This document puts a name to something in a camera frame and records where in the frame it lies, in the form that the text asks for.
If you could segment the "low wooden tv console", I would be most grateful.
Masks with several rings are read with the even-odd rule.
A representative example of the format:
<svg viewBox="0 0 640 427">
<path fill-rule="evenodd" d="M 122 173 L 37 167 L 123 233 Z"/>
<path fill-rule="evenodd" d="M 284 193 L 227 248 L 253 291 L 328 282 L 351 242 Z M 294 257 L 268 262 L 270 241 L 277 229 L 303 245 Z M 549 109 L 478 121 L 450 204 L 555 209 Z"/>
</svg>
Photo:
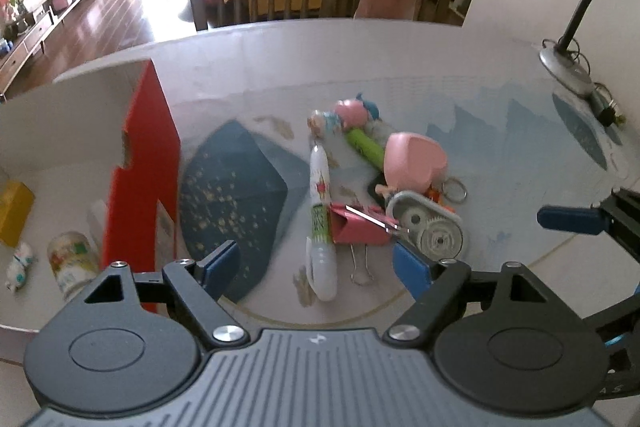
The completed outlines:
<svg viewBox="0 0 640 427">
<path fill-rule="evenodd" d="M 13 81 L 27 61 L 40 52 L 46 53 L 50 33 L 64 24 L 65 17 L 82 0 L 43 0 L 34 12 L 13 25 L 15 37 L 1 43 L 1 101 L 6 101 Z"/>
</svg>

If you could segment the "green white drink can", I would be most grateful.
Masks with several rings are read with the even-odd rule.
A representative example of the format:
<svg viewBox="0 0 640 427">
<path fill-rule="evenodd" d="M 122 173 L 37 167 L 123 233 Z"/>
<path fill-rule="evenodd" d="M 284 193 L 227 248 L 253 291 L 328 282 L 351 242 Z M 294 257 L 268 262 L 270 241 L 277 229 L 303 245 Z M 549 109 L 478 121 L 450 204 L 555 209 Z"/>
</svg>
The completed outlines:
<svg viewBox="0 0 640 427">
<path fill-rule="evenodd" d="M 87 237 L 69 231 L 50 240 L 49 265 L 65 301 L 73 299 L 99 273 L 98 257 Z"/>
</svg>

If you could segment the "white box with purple bow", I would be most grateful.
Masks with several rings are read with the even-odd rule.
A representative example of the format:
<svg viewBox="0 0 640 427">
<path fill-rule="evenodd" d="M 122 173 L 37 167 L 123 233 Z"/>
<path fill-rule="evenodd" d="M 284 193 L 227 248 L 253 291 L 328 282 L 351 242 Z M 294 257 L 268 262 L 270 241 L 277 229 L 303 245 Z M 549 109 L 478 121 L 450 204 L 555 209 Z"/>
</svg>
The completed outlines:
<svg viewBox="0 0 640 427">
<path fill-rule="evenodd" d="M 107 205 L 103 199 L 98 199 L 89 206 L 87 211 L 87 223 L 89 233 L 98 251 L 102 249 L 106 217 Z"/>
</svg>

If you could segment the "white printed tube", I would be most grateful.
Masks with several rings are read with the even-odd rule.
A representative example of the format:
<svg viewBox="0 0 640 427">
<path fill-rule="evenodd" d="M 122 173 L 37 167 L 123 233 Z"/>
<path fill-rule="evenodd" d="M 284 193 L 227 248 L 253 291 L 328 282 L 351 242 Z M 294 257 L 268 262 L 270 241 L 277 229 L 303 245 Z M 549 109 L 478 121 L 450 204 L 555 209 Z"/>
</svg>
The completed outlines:
<svg viewBox="0 0 640 427">
<path fill-rule="evenodd" d="M 314 295 L 327 303 L 337 295 L 337 257 L 331 235 L 330 168 L 318 143 L 309 158 L 310 232 L 306 244 L 306 275 Z"/>
</svg>

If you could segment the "red and white cardboard box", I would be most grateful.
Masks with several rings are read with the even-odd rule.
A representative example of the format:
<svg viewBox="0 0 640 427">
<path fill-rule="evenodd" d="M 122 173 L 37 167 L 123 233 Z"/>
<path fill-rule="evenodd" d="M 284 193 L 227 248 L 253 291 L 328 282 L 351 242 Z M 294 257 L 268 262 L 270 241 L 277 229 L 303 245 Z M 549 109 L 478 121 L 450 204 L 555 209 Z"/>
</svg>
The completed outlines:
<svg viewBox="0 0 640 427">
<path fill-rule="evenodd" d="M 16 293 L 1 291 L 2 329 L 36 331 L 64 305 L 51 239 L 89 234 L 107 207 L 103 263 L 151 272 L 174 259 L 180 139 L 150 60 L 49 84 L 1 106 L 1 170 L 35 195 L 21 238 L 38 259 Z"/>
</svg>

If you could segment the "green tube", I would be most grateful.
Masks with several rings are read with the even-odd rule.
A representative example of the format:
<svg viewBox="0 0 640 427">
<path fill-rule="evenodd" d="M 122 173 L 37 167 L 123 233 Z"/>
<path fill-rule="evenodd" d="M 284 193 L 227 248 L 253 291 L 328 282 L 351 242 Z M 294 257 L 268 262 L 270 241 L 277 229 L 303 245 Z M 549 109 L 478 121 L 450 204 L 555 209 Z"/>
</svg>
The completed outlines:
<svg viewBox="0 0 640 427">
<path fill-rule="evenodd" d="M 370 165 L 378 171 L 384 170 L 384 148 L 370 136 L 361 129 L 350 129 L 345 133 L 345 139 Z"/>
</svg>

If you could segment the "blue patterned table mat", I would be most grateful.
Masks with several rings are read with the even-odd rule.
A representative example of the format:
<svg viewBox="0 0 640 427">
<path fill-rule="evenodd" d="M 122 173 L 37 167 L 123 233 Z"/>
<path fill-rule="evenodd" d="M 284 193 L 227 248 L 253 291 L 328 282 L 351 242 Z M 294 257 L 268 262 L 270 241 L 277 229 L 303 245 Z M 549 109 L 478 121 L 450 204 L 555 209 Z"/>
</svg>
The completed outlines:
<svg viewBox="0 0 640 427">
<path fill-rule="evenodd" d="M 464 78 L 329 83 L 178 103 L 184 246 L 241 249 L 222 297 L 259 325 L 393 321 L 410 305 L 380 208 L 434 260 L 527 265 L 579 314 L 630 296 L 639 271 L 605 236 L 541 228 L 544 205 L 589 206 L 637 180 L 627 135 L 552 83 Z"/>
</svg>

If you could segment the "pink heart shaped box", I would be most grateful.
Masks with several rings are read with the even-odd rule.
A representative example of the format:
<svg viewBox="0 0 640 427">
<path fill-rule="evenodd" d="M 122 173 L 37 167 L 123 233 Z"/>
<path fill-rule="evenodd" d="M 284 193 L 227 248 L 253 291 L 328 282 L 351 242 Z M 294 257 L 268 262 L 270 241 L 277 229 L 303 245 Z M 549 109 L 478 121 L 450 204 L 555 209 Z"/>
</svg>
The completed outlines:
<svg viewBox="0 0 640 427">
<path fill-rule="evenodd" d="M 392 191 L 425 194 L 448 169 L 448 156 L 438 142 L 412 132 L 390 135 L 384 150 L 384 178 Z"/>
</svg>

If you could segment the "yellow carton box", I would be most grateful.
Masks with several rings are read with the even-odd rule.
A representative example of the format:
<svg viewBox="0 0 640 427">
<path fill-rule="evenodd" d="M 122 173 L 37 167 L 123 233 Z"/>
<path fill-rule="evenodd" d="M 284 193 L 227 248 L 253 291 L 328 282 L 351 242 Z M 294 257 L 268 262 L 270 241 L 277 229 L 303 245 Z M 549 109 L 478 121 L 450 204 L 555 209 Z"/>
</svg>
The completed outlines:
<svg viewBox="0 0 640 427">
<path fill-rule="evenodd" d="M 1 192 L 0 239 L 11 248 L 20 241 L 35 194 L 21 181 L 9 180 Z"/>
</svg>

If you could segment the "pink pig figurine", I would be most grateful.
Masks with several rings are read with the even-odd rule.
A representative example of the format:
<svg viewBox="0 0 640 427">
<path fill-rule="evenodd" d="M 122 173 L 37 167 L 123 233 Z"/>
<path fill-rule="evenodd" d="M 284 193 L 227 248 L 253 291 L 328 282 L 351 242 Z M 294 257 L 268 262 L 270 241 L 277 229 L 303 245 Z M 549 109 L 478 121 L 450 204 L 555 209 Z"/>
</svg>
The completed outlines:
<svg viewBox="0 0 640 427">
<path fill-rule="evenodd" d="M 307 127 L 314 138 L 323 139 L 352 129 L 363 129 L 368 122 L 378 118 L 378 106 L 358 93 L 355 98 L 336 102 L 326 112 L 314 110 L 307 118 Z"/>
</svg>

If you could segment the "red binder clip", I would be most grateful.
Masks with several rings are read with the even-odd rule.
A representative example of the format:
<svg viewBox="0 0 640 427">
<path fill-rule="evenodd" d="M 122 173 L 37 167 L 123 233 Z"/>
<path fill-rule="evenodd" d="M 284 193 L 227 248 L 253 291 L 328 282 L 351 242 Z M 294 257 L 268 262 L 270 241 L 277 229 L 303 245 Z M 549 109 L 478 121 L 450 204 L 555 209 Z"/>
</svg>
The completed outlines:
<svg viewBox="0 0 640 427">
<path fill-rule="evenodd" d="M 358 286 L 375 282 L 369 268 L 371 246 L 388 245 L 393 237 L 406 237 L 408 230 L 386 216 L 381 207 L 332 202 L 329 207 L 331 237 L 335 245 L 347 246 L 352 258 L 350 280 Z"/>
</svg>

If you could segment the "white gear tape dispenser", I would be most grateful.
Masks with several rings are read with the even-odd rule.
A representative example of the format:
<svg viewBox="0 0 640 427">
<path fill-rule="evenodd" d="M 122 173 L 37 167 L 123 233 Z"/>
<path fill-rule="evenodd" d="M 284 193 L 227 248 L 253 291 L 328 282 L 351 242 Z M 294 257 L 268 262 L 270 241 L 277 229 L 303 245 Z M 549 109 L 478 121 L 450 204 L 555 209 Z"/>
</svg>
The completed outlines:
<svg viewBox="0 0 640 427">
<path fill-rule="evenodd" d="M 409 231 L 409 242 L 428 259 L 457 259 L 468 241 L 462 219 L 413 191 L 401 191 L 386 204 L 386 216 Z"/>
</svg>

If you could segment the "white rabbit figurine keychain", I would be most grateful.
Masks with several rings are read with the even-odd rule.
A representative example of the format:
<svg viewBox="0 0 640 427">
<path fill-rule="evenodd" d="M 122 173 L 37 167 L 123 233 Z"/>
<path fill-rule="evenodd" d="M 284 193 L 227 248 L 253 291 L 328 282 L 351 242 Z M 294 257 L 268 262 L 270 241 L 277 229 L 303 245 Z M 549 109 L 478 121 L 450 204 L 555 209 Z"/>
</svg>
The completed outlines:
<svg viewBox="0 0 640 427">
<path fill-rule="evenodd" d="M 15 293 L 25 285 L 28 270 L 34 260 L 35 255 L 32 247 L 25 242 L 19 243 L 6 267 L 6 289 L 8 291 Z"/>
</svg>

